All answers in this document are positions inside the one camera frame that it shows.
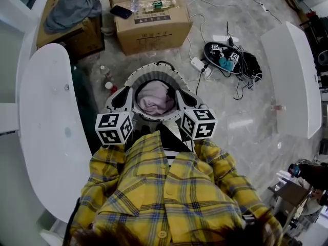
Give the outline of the large cardboard box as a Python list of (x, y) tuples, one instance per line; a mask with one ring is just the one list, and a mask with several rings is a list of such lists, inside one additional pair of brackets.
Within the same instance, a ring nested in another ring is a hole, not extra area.
[[(114, 17), (116, 33), (125, 55), (181, 47), (187, 38), (192, 21), (186, 0), (176, 0), (174, 7), (145, 11), (147, 2), (139, 0), (138, 11), (128, 19)], [(110, 6), (130, 9), (130, 0), (109, 0)]]

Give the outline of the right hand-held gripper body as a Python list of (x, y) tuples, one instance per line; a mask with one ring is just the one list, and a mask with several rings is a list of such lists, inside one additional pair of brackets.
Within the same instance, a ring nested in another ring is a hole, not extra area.
[(200, 104), (197, 107), (182, 106), (180, 119), (180, 129), (190, 139), (212, 138), (218, 123), (214, 110), (206, 104)]

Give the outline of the black bag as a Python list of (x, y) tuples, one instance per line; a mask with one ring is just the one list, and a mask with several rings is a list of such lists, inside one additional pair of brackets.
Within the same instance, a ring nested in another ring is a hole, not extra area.
[(254, 83), (262, 80), (262, 70), (257, 58), (247, 51), (241, 51), (239, 55), (239, 63), (242, 74)]

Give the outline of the person's right forearm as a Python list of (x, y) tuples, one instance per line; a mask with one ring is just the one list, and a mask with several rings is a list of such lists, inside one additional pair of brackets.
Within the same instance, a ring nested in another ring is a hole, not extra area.
[(196, 140), (195, 152), (199, 159), (212, 167), (215, 184), (239, 205), (258, 200), (256, 190), (249, 180), (238, 173), (231, 154), (209, 139)]

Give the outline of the teal object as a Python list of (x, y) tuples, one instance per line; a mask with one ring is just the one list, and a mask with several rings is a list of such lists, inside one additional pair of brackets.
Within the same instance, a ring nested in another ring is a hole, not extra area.
[(225, 69), (229, 72), (233, 71), (233, 69), (234, 69), (234, 62), (233, 61), (227, 60), (225, 57), (221, 57), (218, 62), (219, 62), (219, 65), (223, 69)]

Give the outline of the person's yellow plaid shirt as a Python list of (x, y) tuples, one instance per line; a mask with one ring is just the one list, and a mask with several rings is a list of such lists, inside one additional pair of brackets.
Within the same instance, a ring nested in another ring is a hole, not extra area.
[(117, 188), (100, 208), (79, 198), (63, 246), (280, 246), (281, 224), (261, 199), (231, 199), (195, 147), (168, 158), (155, 131), (125, 155)]

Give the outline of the dark cardboard box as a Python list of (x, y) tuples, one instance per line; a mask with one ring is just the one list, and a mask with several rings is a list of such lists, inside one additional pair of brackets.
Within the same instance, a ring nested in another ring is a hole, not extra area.
[(85, 18), (83, 22), (71, 28), (66, 33), (48, 34), (44, 30), (44, 22), (49, 12), (58, 0), (47, 0), (38, 30), (36, 46), (38, 48), (50, 43), (61, 44), (70, 57), (81, 59), (105, 48), (101, 34), (101, 15), (95, 18)]

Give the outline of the black oval tray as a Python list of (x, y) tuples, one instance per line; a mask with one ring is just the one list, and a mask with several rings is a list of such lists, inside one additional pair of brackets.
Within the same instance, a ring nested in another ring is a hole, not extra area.
[[(222, 48), (222, 53), (221, 54), (217, 54), (217, 55), (212, 55), (210, 53), (210, 46), (212, 44), (217, 44), (218, 46), (220, 46)], [(241, 74), (241, 68), (240, 68), (240, 63), (238, 62), (234, 62), (234, 69), (233, 71), (229, 72), (225, 69), (223, 69), (220, 65), (219, 65), (219, 59), (221, 57), (225, 57), (227, 60), (230, 60), (230, 55), (235, 52), (239, 55), (239, 50), (236, 48), (233, 48), (229, 45), (223, 44), (223, 43), (219, 43), (219, 42), (208, 42), (204, 45), (203, 48), (203, 54), (205, 56), (205, 58), (215, 67), (217, 67), (220, 71), (224, 71), (230, 74), (234, 74), (234, 75), (240, 75)]]

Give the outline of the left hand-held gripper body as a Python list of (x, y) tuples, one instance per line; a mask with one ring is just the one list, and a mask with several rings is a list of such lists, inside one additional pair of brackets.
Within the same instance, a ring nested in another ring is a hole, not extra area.
[(133, 111), (124, 108), (123, 111), (105, 107), (104, 112), (97, 115), (95, 132), (103, 146), (124, 145), (134, 126)]

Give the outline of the grey cloth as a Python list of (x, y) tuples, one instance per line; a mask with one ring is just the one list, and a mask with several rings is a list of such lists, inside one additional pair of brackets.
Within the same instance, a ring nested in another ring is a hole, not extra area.
[(85, 18), (95, 18), (101, 12), (99, 0), (58, 0), (46, 17), (44, 30), (48, 34), (66, 33)]

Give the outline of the black phone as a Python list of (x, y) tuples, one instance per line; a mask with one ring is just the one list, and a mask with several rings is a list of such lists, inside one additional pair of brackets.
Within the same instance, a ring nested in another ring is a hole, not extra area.
[(113, 6), (110, 13), (123, 19), (128, 19), (133, 14), (131, 10), (119, 5)]

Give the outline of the white bathtub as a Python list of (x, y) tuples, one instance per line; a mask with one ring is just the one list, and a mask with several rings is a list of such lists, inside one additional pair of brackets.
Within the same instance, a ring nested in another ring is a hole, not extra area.
[(63, 46), (47, 44), (28, 61), (19, 90), (19, 125), (34, 192), (54, 217), (68, 222), (89, 178), (92, 154)]

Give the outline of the person's black trousers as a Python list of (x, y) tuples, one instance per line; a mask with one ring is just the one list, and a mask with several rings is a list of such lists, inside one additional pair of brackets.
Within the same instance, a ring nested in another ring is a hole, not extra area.
[[(160, 132), (161, 143), (165, 150), (174, 152), (191, 152), (191, 150), (178, 137), (176, 137), (167, 126), (158, 124), (155, 131)], [(141, 130), (134, 130), (132, 140), (129, 142), (130, 147), (141, 137), (150, 133), (150, 127), (148, 125), (142, 125)]]

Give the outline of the woven laundry basket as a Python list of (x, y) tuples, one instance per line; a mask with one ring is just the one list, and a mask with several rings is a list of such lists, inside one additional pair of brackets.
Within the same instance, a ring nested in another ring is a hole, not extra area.
[[(174, 107), (162, 115), (148, 115), (139, 107), (137, 103), (137, 94), (149, 82), (158, 80), (169, 86), (169, 96), (174, 99)], [(184, 78), (179, 72), (166, 61), (158, 61), (144, 65), (134, 71), (126, 80), (124, 87), (129, 86), (133, 89), (133, 109), (134, 114), (145, 121), (167, 121), (177, 120), (179, 118), (177, 102), (175, 99), (176, 90), (190, 91)]]

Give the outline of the clear bottle green label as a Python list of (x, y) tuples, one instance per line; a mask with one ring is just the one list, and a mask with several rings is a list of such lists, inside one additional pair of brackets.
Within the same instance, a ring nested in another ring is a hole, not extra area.
[(170, 7), (174, 7), (176, 5), (176, 0), (156, 0), (147, 2), (145, 4), (145, 11), (154, 11), (159, 9), (166, 9)]

